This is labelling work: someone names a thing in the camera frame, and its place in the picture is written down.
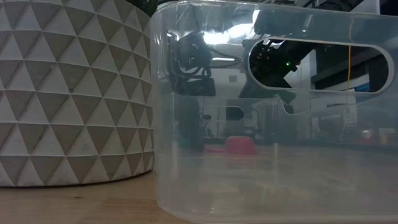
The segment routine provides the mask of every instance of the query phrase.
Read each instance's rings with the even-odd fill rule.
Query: black machine
[[[317,9],[350,12],[364,0],[327,0],[315,7]],[[310,5],[314,0],[309,0],[304,7]],[[269,18],[266,13],[260,12],[254,31],[257,35],[264,35],[266,22]],[[225,55],[208,46],[203,33],[199,28],[191,34],[177,41],[174,34],[169,35],[170,44],[170,76],[174,90],[181,95],[190,96],[215,96],[214,81],[211,79],[212,68],[230,67],[241,63],[242,59]],[[245,46],[252,46],[255,40],[246,40]],[[269,41],[266,45],[258,43],[252,50],[249,58],[250,70],[254,77],[266,86],[291,88],[284,77],[290,71],[296,71],[297,65],[317,46],[315,43],[283,41],[278,49],[271,47],[276,40]],[[234,62],[222,67],[212,67],[211,59],[214,54],[233,58]],[[243,88],[240,98],[272,98],[278,95],[286,105],[295,98],[295,95],[287,90],[264,91],[252,85],[250,79]]]

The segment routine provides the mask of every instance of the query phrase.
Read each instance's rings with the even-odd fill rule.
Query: white wall
[[[355,88],[362,84],[369,83],[369,74],[363,75],[358,78],[354,78],[349,81],[349,88]],[[335,91],[342,91],[347,90],[348,82],[339,83],[337,85],[331,86],[326,88],[325,90],[335,90]]]

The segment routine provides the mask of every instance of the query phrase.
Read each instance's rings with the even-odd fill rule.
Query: wooden table
[[[155,200],[154,172],[108,184],[0,189],[1,224],[181,224]]]

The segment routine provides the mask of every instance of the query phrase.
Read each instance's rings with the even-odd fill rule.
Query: planter pot
[[[149,18],[123,0],[0,0],[0,185],[153,167]]]

